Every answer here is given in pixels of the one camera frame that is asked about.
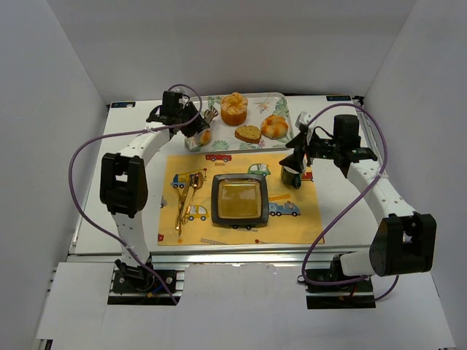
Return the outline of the large round sugared cake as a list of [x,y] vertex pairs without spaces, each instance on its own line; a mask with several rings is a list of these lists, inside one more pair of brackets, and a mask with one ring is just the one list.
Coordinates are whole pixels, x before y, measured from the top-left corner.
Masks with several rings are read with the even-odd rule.
[[229,126],[238,126],[247,119],[248,100],[240,93],[232,93],[221,100],[221,118]]

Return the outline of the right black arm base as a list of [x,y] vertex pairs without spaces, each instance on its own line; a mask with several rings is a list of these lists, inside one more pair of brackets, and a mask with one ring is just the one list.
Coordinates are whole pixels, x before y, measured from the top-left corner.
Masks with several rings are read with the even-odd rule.
[[309,310],[376,308],[370,280],[339,286],[317,286],[304,282]]

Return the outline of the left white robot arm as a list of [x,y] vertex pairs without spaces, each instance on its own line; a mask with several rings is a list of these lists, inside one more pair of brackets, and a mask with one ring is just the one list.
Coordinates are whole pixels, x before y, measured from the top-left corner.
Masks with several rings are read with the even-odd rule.
[[190,138],[210,128],[218,116],[214,108],[205,112],[200,98],[195,104],[177,84],[163,92],[162,102],[146,119],[142,131],[123,149],[107,153],[101,160],[99,197],[112,215],[123,245],[122,265],[135,268],[150,265],[152,258],[144,238],[142,210],[149,190],[146,165],[177,133]]

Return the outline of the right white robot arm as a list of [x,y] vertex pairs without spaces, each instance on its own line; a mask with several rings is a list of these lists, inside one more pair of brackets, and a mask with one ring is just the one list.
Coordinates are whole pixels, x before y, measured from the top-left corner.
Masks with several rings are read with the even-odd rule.
[[428,272],[433,265],[436,221],[420,214],[401,198],[374,151],[361,146],[358,117],[339,114],[333,133],[322,139],[310,114],[300,113],[299,133],[287,143],[293,153],[280,161],[282,181],[298,188],[298,175],[315,159],[332,160],[344,177],[360,192],[379,227],[366,251],[345,253],[338,258],[337,272],[328,281],[360,276],[394,276]]

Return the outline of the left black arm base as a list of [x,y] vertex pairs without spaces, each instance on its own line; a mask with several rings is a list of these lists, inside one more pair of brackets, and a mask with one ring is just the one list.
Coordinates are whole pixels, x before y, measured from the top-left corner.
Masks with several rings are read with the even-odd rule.
[[183,291],[185,272],[173,268],[155,269],[166,286],[141,266],[127,267],[116,260],[107,298],[114,306],[175,306]]

